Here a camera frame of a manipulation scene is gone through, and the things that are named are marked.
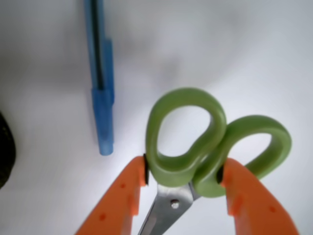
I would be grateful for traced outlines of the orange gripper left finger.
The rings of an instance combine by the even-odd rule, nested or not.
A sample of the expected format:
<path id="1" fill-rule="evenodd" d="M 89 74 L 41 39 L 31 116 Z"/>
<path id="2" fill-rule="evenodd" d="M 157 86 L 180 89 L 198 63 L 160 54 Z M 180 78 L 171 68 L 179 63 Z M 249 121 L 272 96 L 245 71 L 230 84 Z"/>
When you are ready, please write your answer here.
<path id="1" fill-rule="evenodd" d="M 149 181 L 146 156 L 132 159 L 80 226 L 77 235 L 129 235 L 138 215 L 140 190 Z"/>

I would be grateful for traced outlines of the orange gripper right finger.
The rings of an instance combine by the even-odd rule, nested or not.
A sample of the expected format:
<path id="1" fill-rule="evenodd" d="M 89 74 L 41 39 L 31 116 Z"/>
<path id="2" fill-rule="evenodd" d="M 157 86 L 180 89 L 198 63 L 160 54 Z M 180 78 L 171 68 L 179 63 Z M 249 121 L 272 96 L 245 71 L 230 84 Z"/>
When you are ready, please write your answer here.
<path id="1" fill-rule="evenodd" d="M 237 235 L 297 235 L 293 220 L 267 188 L 238 161 L 228 158 L 221 181 Z"/>

